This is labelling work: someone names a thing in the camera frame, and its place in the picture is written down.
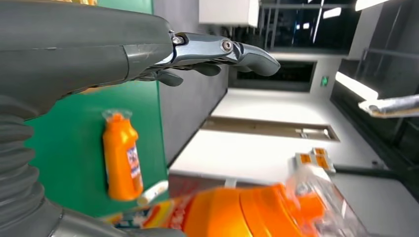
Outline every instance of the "orange bottle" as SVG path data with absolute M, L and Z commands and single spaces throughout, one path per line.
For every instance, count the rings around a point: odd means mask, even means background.
M 117 228 L 171 228 L 188 237 L 367 237 L 324 169 L 303 166 L 286 184 L 223 188 L 103 218 Z
M 106 130 L 103 134 L 108 195 L 119 201 L 132 201 L 143 192 L 140 163 L 135 142 L 138 133 L 131 126 L 132 113 L 126 110 L 106 110 Z

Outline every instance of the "fluorescent light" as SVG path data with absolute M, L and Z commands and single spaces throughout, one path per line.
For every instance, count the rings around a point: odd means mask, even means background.
M 378 98 L 378 92 L 340 72 L 336 73 L 336 80 L 365 100 L 376 100 Z
M 341 13 L 342 13 L 341 7 L 333 8 L 332 10 L 328 10 L 328 11 L 325 11 L 325 13 L 323 13 L 323 19 L 340 16 Z
M 325 4 L 325 0 L 322 0 L 322 3 L 321 3 L 321 8 L 319 9 L 319 16 L 317 17 L 316 28 L 315 28 L 315 30 L 314 30 L 313 43 L 315 43 L 315 42 L 316 42 L 317 30 L 319 29 L 320 18 L 322 17 L 322 11 L 323 11 L 323 5 L 324 5 L 324 4 Z
M 360 11 L 362 9 L 374 6 L 388 0 L 357 0 L 355 5 L 355 11 Z

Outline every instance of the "robotic hand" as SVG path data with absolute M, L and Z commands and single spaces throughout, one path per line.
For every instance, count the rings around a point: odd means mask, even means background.
M 280 65 L 265 51 L 224 37 L 175 35 L 147 14 L 45 0 L 0 0 L 0 236 L 183 236 L 176 230 L 124 232 L 51 203 L 28 165 L 24 124 L 90 87 L 130 80 L 182 79 L 166 69 L 213 76 L 219 64 L 269 76 Z
M 275 74 L 280 64 L 266 51 L 219 36 L 193 33 L 171 34 L 173 52 L 164 60 L 147 68 L 137 80 L 158 80 L 169 86 L 178 86 L 183 79 L 164 69 L 195 70 L 205 76 L 215 76 L 227 64 L 239 72 L 254 71 L 262 76 Z

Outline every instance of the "gray wall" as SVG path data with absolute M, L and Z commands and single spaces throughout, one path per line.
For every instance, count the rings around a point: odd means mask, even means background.
M 403 6 L 389 49 L 419 54 L 419 1 L 400 2 Z M 374 83 L 379 85 L 376 89 L 380 98 L 413 94 L 419 84 L 419 60 L 384 56 L 383 62 L 381 71 L 384 75 Z
M 388 1 L 382 5 L 381 15 L 371 40 L 371 48 L 385 48 L 392 28 L 393 33 L 389 39 L 387 49 L 394 50 L 397 48 L 397 45 L 400 41 L 400 36 L 402 35 L 405 29 L 405 25 L 409 19 L 413 1 L 414 0 L 393 0 Z M 397 16 L 397 12 L 401 5 L 402 8 L 400 9 L 400 13 Z
M 206 33 L 198 24 L 198 0 L 154 0 L 154 14 L 168 20 L 175 32 Z M 166 160 L 170 163 L 227 90 L 228 68 L 215 77 L 176 71 L 181 86 L 160 83 Z
M 419 235 L 419 204 L 399 181 L 347 174 L 331 178 L 371 234 Z

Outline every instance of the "white wall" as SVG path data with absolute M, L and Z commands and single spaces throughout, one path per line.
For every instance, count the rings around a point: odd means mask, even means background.
M 171 170 L 284 181 L 296 152 L 324 147 L 333 162 L 371 167 L 379 157 L 328 101 L 304 93 L 229 89 L 212 114 L 246 119 L 330 124 L 340 142 L 200 130 Z
M 339 70 L 341 61 L 342 59 L 335 57 L 324 58 L 317 61 L 316 70 L 314 71 L 313 81 L 311 83 L 311 95 L 327 100 L 330 98 L 332 95 L 333 85 L 336 81 L 336 72 Z M 329 77 L 329 83 L 326 87 L 320 86 L 323 76 Z

